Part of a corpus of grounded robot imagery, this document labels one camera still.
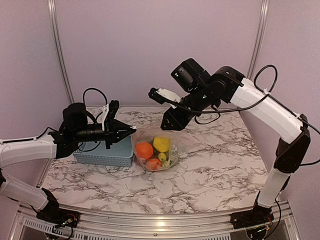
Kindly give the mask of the yellow toy lemon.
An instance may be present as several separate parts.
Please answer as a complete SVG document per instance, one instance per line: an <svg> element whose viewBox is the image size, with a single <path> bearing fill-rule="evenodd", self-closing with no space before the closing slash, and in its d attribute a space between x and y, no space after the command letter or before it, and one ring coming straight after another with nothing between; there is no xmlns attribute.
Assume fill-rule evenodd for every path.
<svg viewBox="0 0 320 240"><path fill-rule="evenodd" d="M153 147L161 153L168 152L171 147L171 140L167 137L156 136L153 139Z"/></svg>

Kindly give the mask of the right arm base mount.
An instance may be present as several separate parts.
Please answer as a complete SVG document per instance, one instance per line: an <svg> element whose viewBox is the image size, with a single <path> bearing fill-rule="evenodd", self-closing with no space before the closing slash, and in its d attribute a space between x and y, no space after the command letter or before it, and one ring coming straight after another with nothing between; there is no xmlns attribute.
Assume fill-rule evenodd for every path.
<svg viewBox="0 0 320 240"><path fill-rule="evenodd" d="M272 212L262 213L253 212L252 210L232 213L230 223L234 229L247 228L251 226L261 225L267 222L272 222L274 215Z"/></svg>

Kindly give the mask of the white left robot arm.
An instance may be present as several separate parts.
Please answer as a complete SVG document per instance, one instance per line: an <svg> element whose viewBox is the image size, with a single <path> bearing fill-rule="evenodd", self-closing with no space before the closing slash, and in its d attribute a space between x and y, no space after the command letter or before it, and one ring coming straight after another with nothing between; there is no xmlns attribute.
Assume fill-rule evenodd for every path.
<svg viewBox="0 0 320 240"><path fill-rule="evenodd" d="M63 219L63 211L49 190L36 188L6 173L10 165L34 160L57 160L69 157L80 143L105 142L109 149L127 136L135 133L136 126L117 119L111 123L92 123L60 131L51 131L40 138L2 140L0 142L0 194L43 212L53 223Z"/></svg>

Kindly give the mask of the clear zip top bag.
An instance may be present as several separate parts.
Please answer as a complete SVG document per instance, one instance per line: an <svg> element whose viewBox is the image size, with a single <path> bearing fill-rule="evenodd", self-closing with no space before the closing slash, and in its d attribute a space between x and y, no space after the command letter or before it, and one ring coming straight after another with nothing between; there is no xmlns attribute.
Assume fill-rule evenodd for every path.
<svg viewBox="0 0 320 240"><path fill-rule="evenodd" d="M131 136L134 162L148 172L166 171L184 154L201 145L184 131L161 130L154 125L138 128Z"/></svg>

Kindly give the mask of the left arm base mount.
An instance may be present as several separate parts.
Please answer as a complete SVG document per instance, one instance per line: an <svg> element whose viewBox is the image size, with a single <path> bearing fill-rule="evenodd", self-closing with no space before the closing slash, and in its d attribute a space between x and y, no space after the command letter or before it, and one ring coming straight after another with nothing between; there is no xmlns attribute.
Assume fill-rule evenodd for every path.
<svg viewBox="0 0 320 240"><path fill-rule="evenodd" d="M50 213L44 210L39 211L36 217L40 220L53 223L57 227L72 227L76 228L79 222L80 213L78 211L59 208Z"/></svg>

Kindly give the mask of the yellow toy bananas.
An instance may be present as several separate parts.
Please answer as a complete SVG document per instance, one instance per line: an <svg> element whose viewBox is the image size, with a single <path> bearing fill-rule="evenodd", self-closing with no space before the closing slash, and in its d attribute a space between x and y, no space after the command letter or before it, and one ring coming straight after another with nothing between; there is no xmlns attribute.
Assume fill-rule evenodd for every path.
<svg viewBox="0 0 320 240"><path fill-rule="evenodd" d="M172 161L171 155L168 151L167 152L160 152L157 155L157 158L161 161L162 168L170 168L171 167L173 161Z"/></svg>

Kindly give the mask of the green orange toy mango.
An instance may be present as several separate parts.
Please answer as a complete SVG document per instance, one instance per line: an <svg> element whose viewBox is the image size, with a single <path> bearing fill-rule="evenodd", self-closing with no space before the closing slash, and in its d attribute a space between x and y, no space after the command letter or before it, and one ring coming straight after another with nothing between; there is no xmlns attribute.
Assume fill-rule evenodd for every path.
<svg viewBox="0 0 320 240"><path fill-rule="evenodd" d="M145 162L145 166L148 171L157 171L159 167L162 167L162 162L158 158L150 158Z"/></svg>

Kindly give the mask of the orange toy fruit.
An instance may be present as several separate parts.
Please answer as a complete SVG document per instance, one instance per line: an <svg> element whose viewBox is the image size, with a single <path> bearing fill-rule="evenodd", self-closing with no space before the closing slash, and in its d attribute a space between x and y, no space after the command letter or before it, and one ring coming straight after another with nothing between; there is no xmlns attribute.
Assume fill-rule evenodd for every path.
<svg viewBox="0 0 320 240"><path fill-rule="evenodd" d="M139 142L135 147L135 151L140 160L148 160L154 155L153 146L145 141Z"/></svg>

